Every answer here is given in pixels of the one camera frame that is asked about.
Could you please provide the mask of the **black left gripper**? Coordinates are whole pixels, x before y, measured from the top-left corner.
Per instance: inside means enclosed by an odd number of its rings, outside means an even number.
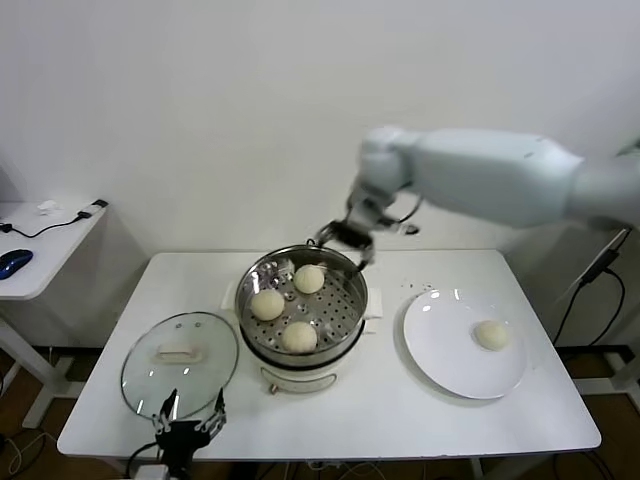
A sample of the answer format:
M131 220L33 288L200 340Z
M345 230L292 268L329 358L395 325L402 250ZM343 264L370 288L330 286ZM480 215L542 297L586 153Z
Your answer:
M218 392L213 412L200 422L196 420L172 422L172 411L178 390L174 388L153 415L155 440L161 450L161 462L169 469L189 469L195 452L206 447L210 434L218 434L227 422L224 389Z

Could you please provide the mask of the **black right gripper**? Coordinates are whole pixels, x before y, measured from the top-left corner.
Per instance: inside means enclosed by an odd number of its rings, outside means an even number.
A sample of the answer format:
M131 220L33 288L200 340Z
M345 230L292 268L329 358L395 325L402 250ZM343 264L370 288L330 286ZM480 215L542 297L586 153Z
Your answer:
M356 226L343 221L334 220L323 226L314 236L306 240L308 246L323 246L331 241L336 241L349 248L357 249L360 253L360 261L348 274L351 279L362 273L366 267L375 261L375 244L371 235Z

